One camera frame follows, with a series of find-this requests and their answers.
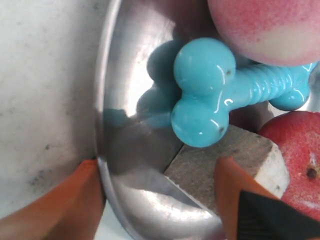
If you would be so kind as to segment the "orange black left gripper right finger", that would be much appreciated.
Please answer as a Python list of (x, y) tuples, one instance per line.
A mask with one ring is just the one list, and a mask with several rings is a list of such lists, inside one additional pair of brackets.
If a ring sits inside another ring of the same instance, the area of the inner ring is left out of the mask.
[(232, 157), (214, 169), (214, 197), (228, 240), (318, 240), (319, 221), (257, 183)]

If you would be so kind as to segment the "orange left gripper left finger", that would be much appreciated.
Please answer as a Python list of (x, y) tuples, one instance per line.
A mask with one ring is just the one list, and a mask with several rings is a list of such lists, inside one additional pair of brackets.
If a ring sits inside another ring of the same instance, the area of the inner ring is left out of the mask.
[(92, 240), (105, 208), (98, 162), (83, 161), (66, 180), (0, 220), (2, 240)]

